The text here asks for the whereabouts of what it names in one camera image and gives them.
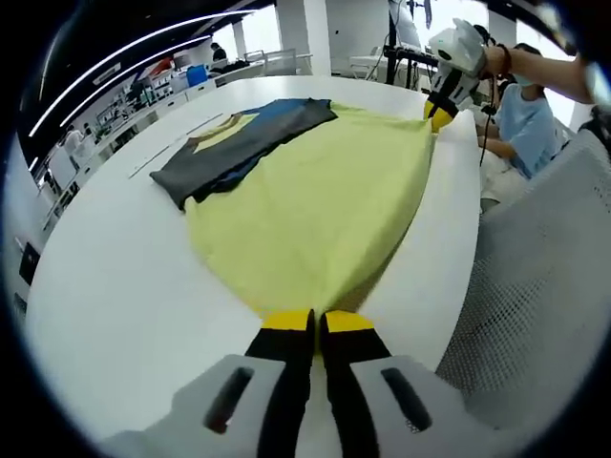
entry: white table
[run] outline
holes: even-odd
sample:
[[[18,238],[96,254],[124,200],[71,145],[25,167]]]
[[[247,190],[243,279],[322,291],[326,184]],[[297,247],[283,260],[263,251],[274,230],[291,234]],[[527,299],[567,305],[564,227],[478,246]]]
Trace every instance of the white table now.
[[[94,440],[144,429],[173,394],[225,354],[243,354],[260,320],[196,259],[183,215],[149,177],[178,135],[283,97],[331,98],[420,118],[425,96],[344,78],[241,80],[176,109],[93,176],[49,239],[30,293],[26,332],[53,393]],[[133,178],[147,157],[173,143]],[[390,351],[433,370],[453,333],[474,260],[479,152],[473,115],[436,142],[420,208],[362,314]],[[320,361],[298,456],[340,456]]]

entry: cable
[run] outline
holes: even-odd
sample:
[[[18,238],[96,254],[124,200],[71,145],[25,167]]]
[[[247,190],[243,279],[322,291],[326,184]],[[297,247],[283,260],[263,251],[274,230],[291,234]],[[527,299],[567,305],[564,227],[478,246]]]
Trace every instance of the cable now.
[[[486,153],[486,142],[488,141],[488,126],[490,125],[490,118],[493,117],[491,114],[488,114],[488,120],[486,121],[486,128],[484,130],[484,144],[481,147],[481,158],[479,159],[479,166],[481,167],[482,162],[484,161],[484,153]]]
[[[397,37],[399,36],[399,33],[397,31],[397,25],[399,24],[399,13],[401,12],[401,2],[403,2],[403,0],[399,0],[398,1],[398,6],[397,6],[397,19],[394,22],[394,32],[397,34]],[[369,72],[369,74],[367,75],[367,78],[365,78],[366,81],[369,81],[369,79],[371,78],[371,76],[373,75],[373,73],[377,70],[377,68],[380,66],[380,61],[382,60],[382,56],[384,56],[384,48],[386,47],[387,42],[389,41],[389,37],[390,37],[390,31],[387,33],[386,37],[384,38],[384,44],[382,45],[382,52],[380,53],[380,57],[378,57],[378,61],[375,63],[375,65],[373,66],[373,68],[371,69],[371,72]]]

